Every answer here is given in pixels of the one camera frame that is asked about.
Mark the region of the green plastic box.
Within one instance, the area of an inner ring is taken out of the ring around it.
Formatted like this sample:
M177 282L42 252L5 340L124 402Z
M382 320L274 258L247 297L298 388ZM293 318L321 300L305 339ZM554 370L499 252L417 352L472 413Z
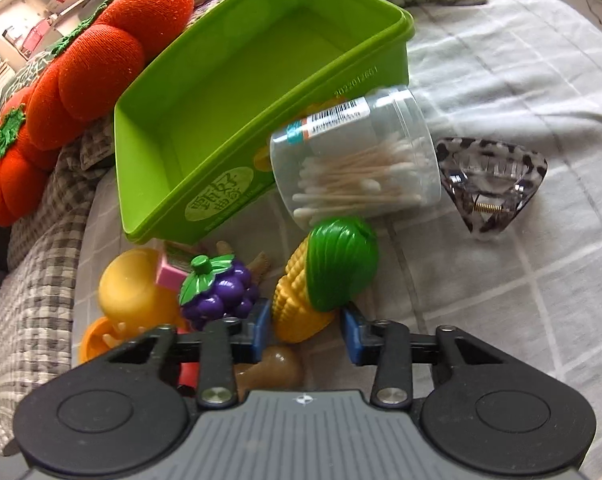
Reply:
M386 0L223 0L114 109L123 231L193 244L274 184L269 138L313 105L408 81L412 15Z

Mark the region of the yellow green toy corn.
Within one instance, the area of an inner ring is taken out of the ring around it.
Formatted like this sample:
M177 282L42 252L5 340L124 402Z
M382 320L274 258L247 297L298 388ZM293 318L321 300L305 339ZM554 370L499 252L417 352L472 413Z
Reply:
M275 338L299 344L325 330L371 281L378 268L375 230L361 218L318 223L290 256L271 307Z

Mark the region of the grey spotted hair claw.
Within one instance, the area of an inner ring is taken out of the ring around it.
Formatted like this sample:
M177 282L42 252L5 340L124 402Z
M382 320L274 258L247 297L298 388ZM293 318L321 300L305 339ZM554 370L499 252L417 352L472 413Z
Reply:
M548 161L518 144L451 136L435 142L441 184L478 240L501 234L538 192Z

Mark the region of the large orange pumpkin pillow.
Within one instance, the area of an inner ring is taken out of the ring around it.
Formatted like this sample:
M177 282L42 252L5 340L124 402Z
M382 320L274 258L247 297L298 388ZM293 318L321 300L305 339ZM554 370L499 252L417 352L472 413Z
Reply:
M31 142L61 148L106 116L185 29L195 0L112 0L52 49L26 106Z

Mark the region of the brown reindeer figurine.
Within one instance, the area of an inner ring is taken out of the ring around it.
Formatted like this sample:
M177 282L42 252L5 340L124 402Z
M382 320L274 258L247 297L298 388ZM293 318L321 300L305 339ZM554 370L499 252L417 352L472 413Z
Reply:
M267 347L257 364L238 364L235 378L239 396L253 390L292 390L302 386L304 368L298 353L288 346Z

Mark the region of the grey checked blanket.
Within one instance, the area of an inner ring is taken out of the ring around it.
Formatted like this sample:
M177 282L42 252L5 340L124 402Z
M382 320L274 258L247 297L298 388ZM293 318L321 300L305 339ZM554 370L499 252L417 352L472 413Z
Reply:
M54 162L42 205L0 242L0 455L21 399L71 366L80 252L97 186L114 162L112 116Z

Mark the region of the yellow toy cup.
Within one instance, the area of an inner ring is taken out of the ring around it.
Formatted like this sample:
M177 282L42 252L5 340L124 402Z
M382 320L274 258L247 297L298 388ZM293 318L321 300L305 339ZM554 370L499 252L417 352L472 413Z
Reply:
M156 249L130 249L101 274L99 307L118 339L132 339L160 325L186 326L177 292L156 281L159 259Z

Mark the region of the small orange pumpkin pillow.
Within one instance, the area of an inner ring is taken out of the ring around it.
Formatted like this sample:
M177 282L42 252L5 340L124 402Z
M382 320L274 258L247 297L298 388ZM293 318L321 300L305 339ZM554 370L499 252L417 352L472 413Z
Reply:
M28 103L33 89L16 92L0 110L0 226L32 214L56 167L59 148L42 151L28 132Z

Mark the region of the clear cotton swab jar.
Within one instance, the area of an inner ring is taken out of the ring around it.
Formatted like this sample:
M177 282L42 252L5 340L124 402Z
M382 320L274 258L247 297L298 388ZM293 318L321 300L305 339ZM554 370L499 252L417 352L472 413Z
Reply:
M330 217L373 218L441 198L435 145L405 86L291 122L271 136L269 161L281 200L305 230Z

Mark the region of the pink toy block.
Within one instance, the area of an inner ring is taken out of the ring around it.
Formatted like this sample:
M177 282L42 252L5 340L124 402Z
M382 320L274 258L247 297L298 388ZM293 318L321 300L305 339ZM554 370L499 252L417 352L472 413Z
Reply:
M173 290L173 292L178 292L191 271L191 260L202 252L203 249L199 244L187 246L164 242L159 250L156 283Z

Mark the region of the orange toy ring plate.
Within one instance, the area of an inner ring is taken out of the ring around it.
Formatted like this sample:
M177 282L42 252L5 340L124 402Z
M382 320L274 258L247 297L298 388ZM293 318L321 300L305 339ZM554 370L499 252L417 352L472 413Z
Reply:
M124 322L112 323L107 316L97 318L86 328L80 341L78 362L84 364L102 356L139 334L139 328L132 328Z

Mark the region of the light grey grid sheet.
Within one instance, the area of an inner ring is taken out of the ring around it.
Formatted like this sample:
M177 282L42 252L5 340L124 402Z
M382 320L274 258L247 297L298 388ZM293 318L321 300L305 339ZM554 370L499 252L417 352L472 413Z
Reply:
M356 302L414 333L466 330L578 390L596 416L581 471L602 479L602 31L559 0L420 6L409 88L431 136L517 144L548 163L515 209L514 167L465 153L477 234L449 196L371 219L374 282Z

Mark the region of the purple toy grapes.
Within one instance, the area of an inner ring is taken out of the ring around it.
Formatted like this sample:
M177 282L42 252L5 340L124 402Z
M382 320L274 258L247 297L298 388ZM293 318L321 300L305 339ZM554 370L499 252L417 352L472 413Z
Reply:
M192 330L220 318L246 318L259 299L251 271L233 254L197 255L179 289L182 317Z

